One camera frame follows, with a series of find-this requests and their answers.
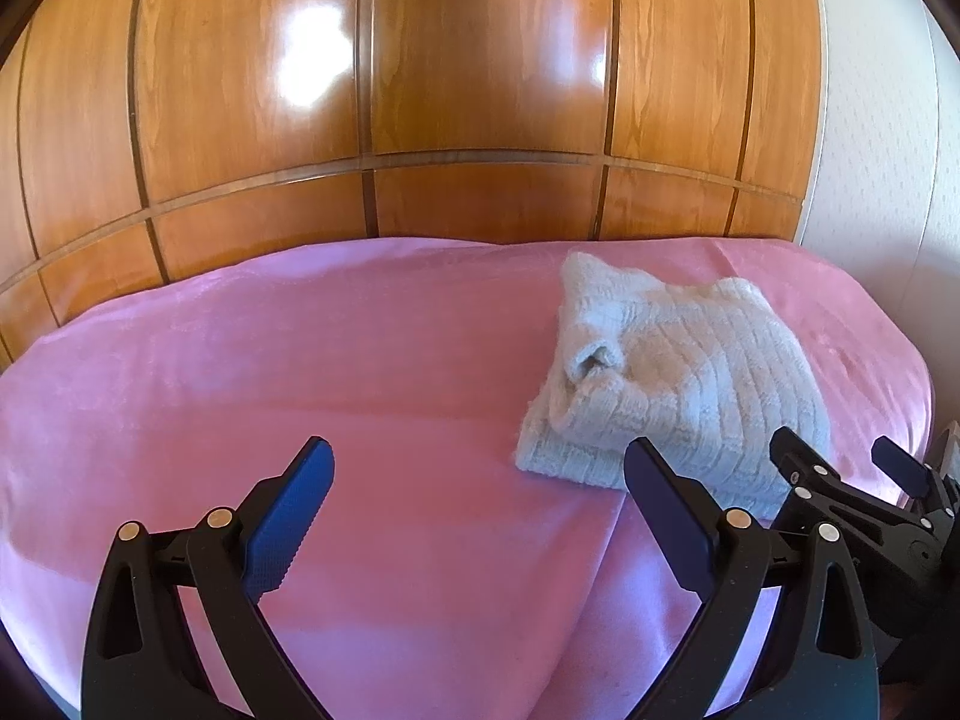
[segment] pink bedsheet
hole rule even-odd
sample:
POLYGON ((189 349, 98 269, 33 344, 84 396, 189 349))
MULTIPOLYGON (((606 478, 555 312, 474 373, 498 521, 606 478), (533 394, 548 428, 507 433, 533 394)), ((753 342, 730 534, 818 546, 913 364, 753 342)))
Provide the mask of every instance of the pink bedsheet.
MULTIPOLYGON (((796 332, 854 484, 925 444, 923 360, 843 272, 784 242, 377 240, 262 257, 91 310, 0 377, 0 616, 74 704, 115 529, 236 505, 318 434, 336 480, 284 586, 281 644, 337 718, 622 718, 683 635, 634 505, 517 471, 571 247, 674 283, 751 279, 796 332)), ((717 699, 736 698, 772 598, 717 699)), ((243 706, 187 597, 219 695, 243 706)))

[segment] white knit sweater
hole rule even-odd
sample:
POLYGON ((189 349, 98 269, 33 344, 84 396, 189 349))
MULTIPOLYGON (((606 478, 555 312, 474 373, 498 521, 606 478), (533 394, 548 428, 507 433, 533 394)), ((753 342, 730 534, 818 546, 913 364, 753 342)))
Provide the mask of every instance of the white knit sweater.
POLYGON ((623 453, 646 436, 721 507, 776 514, 769 459, 787 425, 829 456, 829 417, 800 343, 741 278, 667 285, 574 252, 563 263, 557 352, 520 431, 517 466, 625 490, 623 453))

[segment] blue gripper pad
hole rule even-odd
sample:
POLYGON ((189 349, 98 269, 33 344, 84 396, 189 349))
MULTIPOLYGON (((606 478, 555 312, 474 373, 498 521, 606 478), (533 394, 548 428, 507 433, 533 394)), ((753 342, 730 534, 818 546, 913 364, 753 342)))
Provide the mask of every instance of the blue gripper pad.
POLYGON ((923 500, 930 492, 928 469, 897 446, 888 437, 881 436, 870 451, 874 465, 896 482, 896 485, 914 500, 923 500))
POLYGON ((720 507, 700 482, 675 474, 645 437, 627 447, 623 477, 677 583, 706 603, 716 585, 720 507))
POLYGON ((280 587, 332 484, 333 450, 312 437, 282 476, 257 483, 237 509, 246 542, 243 586, 253 603, 280 587))

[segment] metal rivet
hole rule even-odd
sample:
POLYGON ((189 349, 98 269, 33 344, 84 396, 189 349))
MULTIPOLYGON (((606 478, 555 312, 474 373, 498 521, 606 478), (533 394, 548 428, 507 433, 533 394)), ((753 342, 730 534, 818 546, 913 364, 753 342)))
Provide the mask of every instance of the metal rivet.
POLYGON ((213 509, 206 516, 206 523, 211 528, 226 528, 232 522, 233 512, 230 509, 213 509))
POLYGON ((824 541, 840 541, 840 531, 835 526, 830 525, 829 522, 821 522, 819 528, 817 528, 817 533, 824 541))
POLYGON ((133 541, 140 534, 140 526, 136 522, 127 522, 117 531, 120 541, 133 541))
POLYGON ((750 517, 750 514, 744 512, 743 509, 730 509, 727 512, 727 522, 734 528, 740 528, 741 531, 749 528, 753 521, 754 519, 750 517))

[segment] wood grain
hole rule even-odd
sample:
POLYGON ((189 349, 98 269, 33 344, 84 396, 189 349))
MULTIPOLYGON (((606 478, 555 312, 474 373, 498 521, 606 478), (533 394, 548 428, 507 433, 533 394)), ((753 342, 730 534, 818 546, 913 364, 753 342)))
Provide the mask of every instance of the wood grain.
POLYGON ((749 0, 621 0, 613 154, 736 177, 749 0))
POLYGON ((792 241, 803 204, 789 197, 740 190, 730 225, 731 237, 783 238, 792 241))
POLYGON ((356 156, 355 0, 141 0, 150 201, 356 156))
POLYGON ((133 0, 44 0, 24 58, 20 148, 47 254, 140 208, 127 110, 133 0))
POLYGON ((230 194, 162 215, 157 240, 181 279, 271 251, 364 237, 360 175, 230 194))
POLYGON ((733 189, 695 178, 611 167, 600 238, 723 235, 733 189))
POLYGON ((145 225, 128 227, 40 270, 61 323, 104 300, 159 287, 163 281, 145 225))
POLYGON ((611 0, 373 0, 373 149, 603 151, 611 0))
POLYGON ((0 336, 18 360, 41 336, 56 330, 56 319, 36 274, 0 293, 0 336))
POLYGON ((600 167, 441 165, 376 172, 380 234, 515 244, 584 240, 600 167))
POLYGON ((820 115, 817 0, 755 0, 754 101, 742 178, 806 194, 820 115))
POLYGON ((20 187, 16 135, 17 91, 26 33, 0 68, 0 282, 35 260, 20 187))

